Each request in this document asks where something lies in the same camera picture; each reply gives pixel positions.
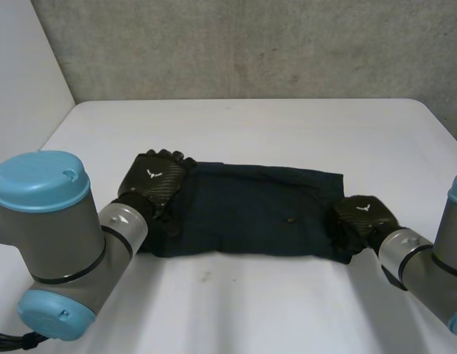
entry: table surface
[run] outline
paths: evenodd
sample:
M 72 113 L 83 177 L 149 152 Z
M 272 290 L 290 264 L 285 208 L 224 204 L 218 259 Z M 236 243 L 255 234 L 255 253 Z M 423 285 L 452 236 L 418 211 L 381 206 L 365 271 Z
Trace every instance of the table surface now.
M 44 146 L 83 160 L 98 209 L 149 148 L 343 173 L 346 195 L 376 195 L 430 240 L 457 174 L 457 142 L 413 100 L 82 103 Z M 0 246 L 0 270 L 0 331 L 25 333 L 15 306 L 32 281 L 16 249 Z M 457 353 L 457 337 L 390 286 L 370 251 L 350 265 L 140 255 L 81 340 L 29 353 Z

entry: cable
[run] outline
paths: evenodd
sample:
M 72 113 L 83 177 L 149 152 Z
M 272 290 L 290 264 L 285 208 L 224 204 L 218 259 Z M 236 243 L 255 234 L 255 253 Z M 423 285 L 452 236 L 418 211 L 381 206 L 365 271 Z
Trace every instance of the cable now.
M 24 334 L 22 337 L 8 336 L 0 333 L 0 352 L 33 349 L 47 339 L 47 337 L 44 337 L 36 332 Z

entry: robotic hand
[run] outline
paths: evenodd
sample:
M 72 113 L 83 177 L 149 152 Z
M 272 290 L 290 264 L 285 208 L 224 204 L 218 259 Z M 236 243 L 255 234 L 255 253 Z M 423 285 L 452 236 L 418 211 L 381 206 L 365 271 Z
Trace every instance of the robotic hand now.
M 0 350 L 81 337 L 147 237 L 147 223 L 164 213 L 194 166 L 178 151 L 138 155 L 118 198 L 98 215 L 76 156 L 40 151 L 0 164 L 0 243 L 19 249 L 34 279 L 18 313 L 36 332 L 0 335 Z
M 457 335 L 457 176 L 433 245 L 403 228 L 377 198 L 356 195 L 333 205 L 335 246 L 372 248 L 389 282 L 409 290 Z

